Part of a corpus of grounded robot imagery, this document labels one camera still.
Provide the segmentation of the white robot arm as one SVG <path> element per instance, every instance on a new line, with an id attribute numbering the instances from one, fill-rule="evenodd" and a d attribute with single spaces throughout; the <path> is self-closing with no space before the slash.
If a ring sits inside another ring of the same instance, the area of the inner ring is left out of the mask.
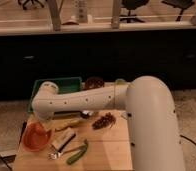
<path id="1" fill-rule="evenodd" d="M 44 82 L 31 105 L 39 121 L 61 111 L 124 110 L 134 171 L 186 171 L 174 99 L 167 85 L 154 76 L 127 84 L 59 94 Z"/>

